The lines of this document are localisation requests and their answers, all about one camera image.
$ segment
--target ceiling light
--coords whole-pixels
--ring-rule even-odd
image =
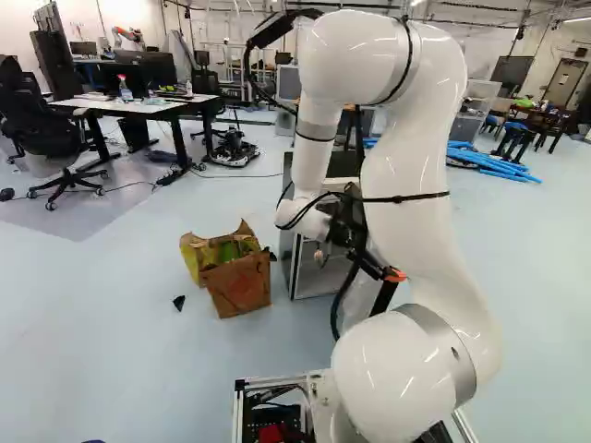
[[[591,20],[591,17],[569,18],[567,20],[563,20],[562,23],[573,23],[575,21],[587,21],[587,20]]]

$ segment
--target gray carpet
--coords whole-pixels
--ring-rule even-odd
[[[96,153],[87,152],[76,164],[93,160],[95,157]],[[105,165],[104,169],[109,172],[109,179],[103,181],[100,177],[96,177],[89,181],[103,183],[105,190],[108,190],[133,182],[155,182],[163,176],[168,167],[149,162],[145,159],[144,152],[140,151],[133,155],[124,153],[122,158]],[[53,177],[35,179],[27,172],[19,172],[15,166],[2,165],[0,178],[2,180],[0,186],[14,187],[18,198],[26,195],[29,186],[47,182]],[[82,186],[75,188],[75,190],[85,189],[88,188]],[[44,194],[51,192],[53,189],[40,191]],[[103,197],[97,197],[93,192],[70,192],[55,202],[57,209],[53,212],[45,209],[47,195],[39,196],[34,200],[23,198],[0,203],[0,220],[80,242],[146,200],[151,193],[152,186],[144,183],[108,192]]]

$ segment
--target brown paper bag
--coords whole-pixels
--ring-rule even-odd
[[[257,236],[250,226],[242,220],[240,226],[233,233],[215,238],[201,238],[193,233],[186,233],[180,239],[181,255],[185,260],[191,278],[199,286],[204,288],[205,283],[199,279],[199,274],[205,269],[218,266],[220,259],[218,245],[236,241],[248,243],[250,249],[259,252],[260,245]]]
[[[271,304],[269,252],[258,252],[200,273],[220,318]]]

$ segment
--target computer tower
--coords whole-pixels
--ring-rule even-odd
[[[148,124],[146,120],[141,118],[120,118],[117,120],[123,138],[129,146],[127,152],[133,153],[137,150],[143,150],[155,143],[158,143],[158,138],[150,138],[148,133]]]
[[[54,30],[34,30],[30,33],[30,40],[54,99],[67,100],[81,94],[82,84],[62,34]]]

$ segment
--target bottle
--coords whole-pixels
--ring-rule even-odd
[[[127,87],[126,76],[119,74],[119,93],[121,94],[121,100],[124,102],[133,102],[133,94]]]
[[[193,83],[190,78],[187,80],[187,96],[193,97]]]

